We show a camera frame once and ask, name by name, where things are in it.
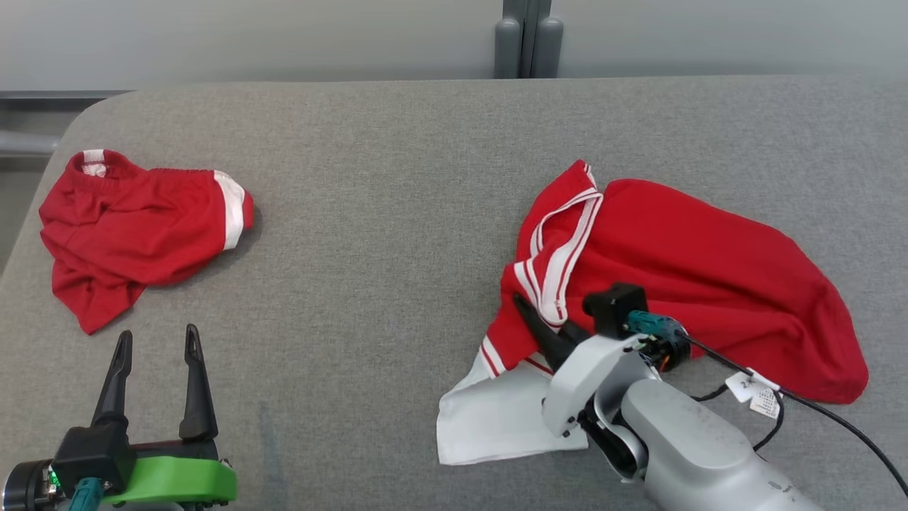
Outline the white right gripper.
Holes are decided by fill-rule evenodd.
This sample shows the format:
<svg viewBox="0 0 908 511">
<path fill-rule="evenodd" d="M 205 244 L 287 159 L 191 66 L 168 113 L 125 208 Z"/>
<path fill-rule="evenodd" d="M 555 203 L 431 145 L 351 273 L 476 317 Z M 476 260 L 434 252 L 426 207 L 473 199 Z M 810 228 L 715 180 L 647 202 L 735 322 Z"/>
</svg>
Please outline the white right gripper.
<svg viewBox="0 0 908 511">
<path fill-rule="evenodd" d="M 590 405 L 591 424 L 619 439 L 635 439 L 630 427 L 614 422 L 627 390 L 639 380 L 660 380 L 662 362 L 678 363 L 690 355 L 688 345 L 671 334 L 632 334 L 623 340 L 593 336 L 570 320 L 561 327 L 545 323 L 520 294 L 513 294 L 512 302 L 553 370 L 543 398 L 543 424 L 555 436 L 570 436 Z"/>
</svg>

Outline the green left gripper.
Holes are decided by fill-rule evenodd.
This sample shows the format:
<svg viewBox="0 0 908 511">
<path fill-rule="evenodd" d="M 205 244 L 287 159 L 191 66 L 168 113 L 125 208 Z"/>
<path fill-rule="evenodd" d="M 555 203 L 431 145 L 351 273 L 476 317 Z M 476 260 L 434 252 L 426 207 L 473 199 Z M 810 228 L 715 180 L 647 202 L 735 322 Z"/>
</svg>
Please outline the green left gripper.
<svg viewBox="0 0 908 511">
<path fill-rule="evenodd" d="M 133 334 L 124 330 L 93 414 L 92 427 L 105 424 L 128 426 L 126 381 L 132 372 Z M 184 361 L 188 367 L 184 418 L 179 438 L 165 442 L 133 444 L 137 460 L 126 489 L 105 492 L 101 501 L 114 507 L 133 502 L 176 504 L 183 508 L 209 508 L 236 501 L 238 476 L 231 464 L 218 456 L 213 439 L 218 434 L 213 395 L 202 352 L 201 337 L 194 324 L 186 326 Z"/>
</svg>

